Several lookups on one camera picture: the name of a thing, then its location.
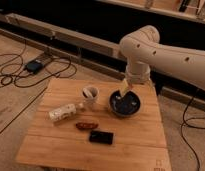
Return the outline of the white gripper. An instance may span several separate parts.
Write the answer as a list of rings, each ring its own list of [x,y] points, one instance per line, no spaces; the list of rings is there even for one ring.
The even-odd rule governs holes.
[[[126,66],[125,78],[120,85],[120,95],[125,96],[132,89],[131,84],[145,84],[150,80],[150,67],[148,65],[138,66],[134,71]]]

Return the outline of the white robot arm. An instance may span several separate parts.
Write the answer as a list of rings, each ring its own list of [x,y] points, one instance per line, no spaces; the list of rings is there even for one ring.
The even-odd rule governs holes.
[[[163,45],[151,25],[122,37],[119,49],[127,58],[126,79],[132,84],[147,82],[153,67],[205,91],[205,50]]]

